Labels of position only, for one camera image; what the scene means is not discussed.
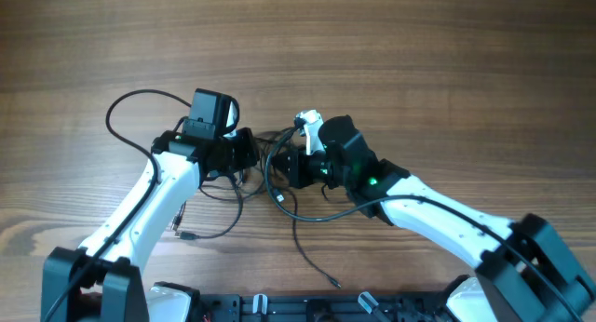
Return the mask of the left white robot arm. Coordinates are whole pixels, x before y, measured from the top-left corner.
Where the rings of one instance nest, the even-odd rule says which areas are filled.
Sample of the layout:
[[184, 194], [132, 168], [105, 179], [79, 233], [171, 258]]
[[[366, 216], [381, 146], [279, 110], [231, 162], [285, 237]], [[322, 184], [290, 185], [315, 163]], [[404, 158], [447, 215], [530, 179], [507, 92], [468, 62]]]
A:
[[55, 248], [43, 268], [44, 321], [207, 321], [199, 290], [157, 283], [149, 290], [142, 273], [167, 226], [204, 181], [257, 163], [248, 128], [229, 95], [197, 89], [190, 112], [175, 129], [157, 137], [143, 174], [114, 213], [78, 248]]

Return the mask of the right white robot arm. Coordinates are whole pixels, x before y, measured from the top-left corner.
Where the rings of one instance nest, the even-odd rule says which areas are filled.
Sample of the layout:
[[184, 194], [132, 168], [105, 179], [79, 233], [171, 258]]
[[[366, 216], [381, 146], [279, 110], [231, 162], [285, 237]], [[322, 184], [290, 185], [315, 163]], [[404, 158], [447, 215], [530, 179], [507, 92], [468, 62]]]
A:
[[459, 321], [579, 321], [595, 283], [545, 219], [490, 215], [426, 185], [371, 150], [350, 116], [296, 116], [264, 168], [290, 187], [342, 187], [353, 212], [419, 234], [473, 269], [446, 294]]

